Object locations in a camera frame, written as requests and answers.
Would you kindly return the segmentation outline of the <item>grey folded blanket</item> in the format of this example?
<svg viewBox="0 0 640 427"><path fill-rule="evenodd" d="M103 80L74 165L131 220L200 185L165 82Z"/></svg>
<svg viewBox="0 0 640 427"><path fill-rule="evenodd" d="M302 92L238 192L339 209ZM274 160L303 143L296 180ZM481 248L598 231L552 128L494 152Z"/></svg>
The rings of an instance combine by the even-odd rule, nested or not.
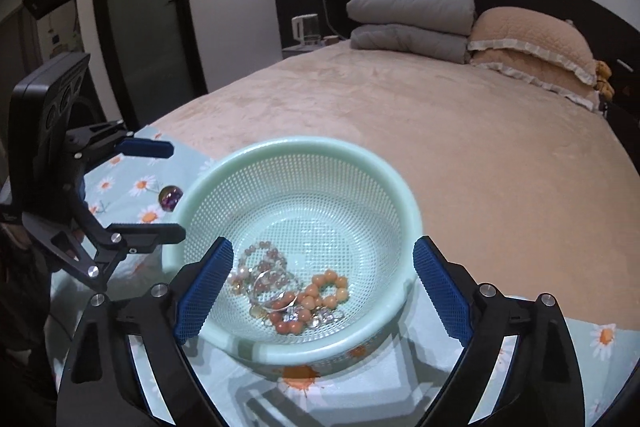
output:
<svg viewBox="0 0 640 427"><path fill-rule="evenodd" d="M470 59L465 36L398 24L357 27L350 35L350 47L411 53L454 64L466 64Z"/></svg>
<svg viewBox="0 0 640 427"><path fill-rule="evenodd" d="M363 24L398 24L467 37L476 19L474 0L349 0L346 12Z"/></svg>

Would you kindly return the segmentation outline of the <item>mint green plastic basket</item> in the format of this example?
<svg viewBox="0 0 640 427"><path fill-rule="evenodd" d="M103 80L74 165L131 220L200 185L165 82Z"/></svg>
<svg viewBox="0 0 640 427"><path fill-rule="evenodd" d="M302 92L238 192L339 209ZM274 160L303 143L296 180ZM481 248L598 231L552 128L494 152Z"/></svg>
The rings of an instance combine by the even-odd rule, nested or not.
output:
<svg viewBox="0 0 640 427"><path fill-rule="evenodd" d="M416 199L381 157L343 141L293 136L239 150L196 179L174 219L186 238L164 248L167 275L224 237L237 267L258 265L256 247L267 242L285 257L294 286L326 270L347 280L349 296L338 307L344 319L299 335L278 334L250 315L245 297L221 291L201 335L246 363L344 357L396 317L416 279L412 250L422 234Z"/></svg>

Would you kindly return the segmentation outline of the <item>daisy print blue cloth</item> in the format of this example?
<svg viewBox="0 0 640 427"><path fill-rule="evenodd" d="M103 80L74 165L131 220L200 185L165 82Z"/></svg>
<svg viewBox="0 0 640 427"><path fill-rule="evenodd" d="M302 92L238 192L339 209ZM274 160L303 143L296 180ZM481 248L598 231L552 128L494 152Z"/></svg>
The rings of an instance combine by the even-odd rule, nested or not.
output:
<svg viewBox="0 0 640 427"><path fill-rule="evenodd" d="M220 236L248 276L277 249L291 291L329 269L348 280L329 323L297 336L274 330L250 288L221 291L186 352L233 426L408 426L461 355L413 270L418 206L401 176L359 146L285 138L213 160L181 144L168 159L115 156L85 187L102 225L186 229L179 245L122 262L108 288L115 299L170 280Z"/></svg>

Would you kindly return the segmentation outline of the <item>dark glass door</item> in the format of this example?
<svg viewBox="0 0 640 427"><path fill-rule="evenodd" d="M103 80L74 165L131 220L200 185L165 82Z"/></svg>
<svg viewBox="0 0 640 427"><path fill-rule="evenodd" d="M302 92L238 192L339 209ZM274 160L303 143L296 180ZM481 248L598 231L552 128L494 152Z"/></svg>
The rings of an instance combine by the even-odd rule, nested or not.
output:
<svg viewBox="0 0 640 427"><path fill-rule="evenodd" d="M92 0L125 124L138 130L206 94L189 0Z"/></svg>

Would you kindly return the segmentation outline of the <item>crystal ring earring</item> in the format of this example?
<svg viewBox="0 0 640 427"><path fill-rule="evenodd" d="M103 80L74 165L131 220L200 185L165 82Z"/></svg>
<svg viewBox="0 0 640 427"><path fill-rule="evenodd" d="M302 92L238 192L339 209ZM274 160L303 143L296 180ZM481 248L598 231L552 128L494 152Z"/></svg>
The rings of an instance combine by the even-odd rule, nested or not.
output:
<svg viewBox="0 0 640 427"><path fill-rule="evenodd" d="M318 329L321 326L342 321L345 313L341 310L327 307L308 310L304 307L294 307L282 313L284 323L299 323L302 329Z"/></svg>

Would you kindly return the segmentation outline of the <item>lower grey folded blanket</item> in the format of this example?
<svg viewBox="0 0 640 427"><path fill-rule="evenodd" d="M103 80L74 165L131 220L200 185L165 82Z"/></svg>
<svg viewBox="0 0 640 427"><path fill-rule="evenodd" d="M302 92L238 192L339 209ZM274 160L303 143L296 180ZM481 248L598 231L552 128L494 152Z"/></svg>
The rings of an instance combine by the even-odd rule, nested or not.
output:
<svg viewBox="0 0 640 427"><path fill-rule="evenodd" d="M357 27L350 35L350 47L411 53L454 64L466 64L470 59L465 36L398 24Z"/></svg>

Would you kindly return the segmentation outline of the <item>upper pink frilled pillow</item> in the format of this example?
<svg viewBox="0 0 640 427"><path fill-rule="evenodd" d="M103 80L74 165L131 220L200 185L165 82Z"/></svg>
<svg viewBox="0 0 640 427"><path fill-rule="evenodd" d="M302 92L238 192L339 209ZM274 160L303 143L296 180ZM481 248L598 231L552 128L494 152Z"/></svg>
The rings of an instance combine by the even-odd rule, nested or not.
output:
<svg viewBox="0 0 640 427"><path fill-rule="evenodd" d="M518 51L572 72L586 86L596 85L596 61L586 38L565 20L541 12L514 6L483 12L468 50Z"/></svg>

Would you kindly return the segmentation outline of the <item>lower pink frilled pillow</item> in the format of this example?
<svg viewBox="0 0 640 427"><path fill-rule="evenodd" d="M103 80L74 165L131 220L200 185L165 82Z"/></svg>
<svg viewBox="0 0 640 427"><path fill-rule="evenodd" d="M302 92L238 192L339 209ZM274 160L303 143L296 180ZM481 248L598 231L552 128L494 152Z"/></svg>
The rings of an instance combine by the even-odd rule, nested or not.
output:
<svg viewBox="0 0 640 427"><path fill-rule="evenodd" d="M489 49L475 52L471 64L561 95L589 112L599 110L600 98L593 87L580 81L574 72L539 57L515 50Z"/></svg>

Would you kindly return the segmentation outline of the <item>pink frilled pillow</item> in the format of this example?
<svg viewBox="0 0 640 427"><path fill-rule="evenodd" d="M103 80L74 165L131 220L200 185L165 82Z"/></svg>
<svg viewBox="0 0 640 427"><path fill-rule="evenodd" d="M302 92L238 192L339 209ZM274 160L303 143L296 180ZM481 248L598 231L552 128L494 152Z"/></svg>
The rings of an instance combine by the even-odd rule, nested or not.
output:
<svg viewBox="0 0 640 427"><path fill-rule="evenodd" d="M541 12L514 6L483 12L468 50L518 51L572 72L586 86L596 85L596 61L586 38L565 20Z"/></svg>
<svg viewBox="0 0 640 427"><path fill-rule="evenodd" d="M489 49L475 52L471 64L561 95L589 112L599 110L600 98L593 87L580 81L574 72L539 57L515 50Z"/></svg>

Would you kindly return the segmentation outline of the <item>beige bed cover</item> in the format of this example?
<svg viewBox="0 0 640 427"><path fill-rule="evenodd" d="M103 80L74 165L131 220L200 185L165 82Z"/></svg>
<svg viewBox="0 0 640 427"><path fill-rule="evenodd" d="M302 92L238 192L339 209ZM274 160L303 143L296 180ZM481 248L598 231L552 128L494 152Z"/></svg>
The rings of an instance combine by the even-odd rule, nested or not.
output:
<svg viewBox="0 0 640 427"><path fill-rule="evenodd" d="M340 43L186 103L160 131L221 158L319 135L407 181L424 230L477 280L551 293L573 319L639 325L639 176L605 119L509 77Z"/></svg>

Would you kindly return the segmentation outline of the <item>brown teddy bear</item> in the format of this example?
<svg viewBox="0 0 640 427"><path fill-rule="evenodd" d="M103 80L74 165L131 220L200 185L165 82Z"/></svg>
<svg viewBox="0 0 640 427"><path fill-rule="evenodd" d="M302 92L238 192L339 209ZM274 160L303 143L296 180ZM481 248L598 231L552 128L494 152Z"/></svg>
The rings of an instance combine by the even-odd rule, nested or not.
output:
<svg viewBox="0 0 640 427"><path fill-rule="evenodd" d="M596 90L599 92L600 97L605 102L612 102L615 91L610 83L612 77L612 70L603 61L597 61L596 66Z"/></svg>

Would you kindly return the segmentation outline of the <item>iridescent purple pendant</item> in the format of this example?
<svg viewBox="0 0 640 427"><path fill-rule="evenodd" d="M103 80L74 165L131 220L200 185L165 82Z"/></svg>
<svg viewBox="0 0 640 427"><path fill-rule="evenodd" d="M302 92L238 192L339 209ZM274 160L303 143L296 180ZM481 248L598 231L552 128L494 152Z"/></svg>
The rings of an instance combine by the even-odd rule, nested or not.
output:
<svg viewBox="0 0 640 427"><path fill-rule="evenodd" d="M166 185L158 193L158 205L165 212L173 212L182 199L183 191L177 185Z"/></svg>

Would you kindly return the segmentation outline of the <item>upper grey folded blanket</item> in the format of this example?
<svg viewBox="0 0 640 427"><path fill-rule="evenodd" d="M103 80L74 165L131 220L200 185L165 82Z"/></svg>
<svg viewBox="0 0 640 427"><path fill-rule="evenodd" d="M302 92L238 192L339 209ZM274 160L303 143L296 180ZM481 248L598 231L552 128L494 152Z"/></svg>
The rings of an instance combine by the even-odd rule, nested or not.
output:
<svg viewBox="0 0 640 427"><path fill-rule="evenodd" d="M363 24L398 24L467 37L476 19L474 0L349 0L346 12Z"/></svg>

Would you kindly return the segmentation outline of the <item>bedside table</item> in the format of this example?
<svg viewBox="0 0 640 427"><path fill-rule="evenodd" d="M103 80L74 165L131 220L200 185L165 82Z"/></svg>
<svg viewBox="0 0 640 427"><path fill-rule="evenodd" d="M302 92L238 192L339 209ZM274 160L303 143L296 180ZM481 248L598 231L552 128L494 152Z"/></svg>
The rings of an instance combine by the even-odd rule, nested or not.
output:
<svg viewBox="0 0 640 427"><path fill-rule="evenodd" d="M326 48L327 46L333 46L340 43L343 38L340 36L326 36L318 42L297 43L295 46L287 46L282 49L282 57L289 58L293 56L299 56L306 53L311 53Z"/></svg>

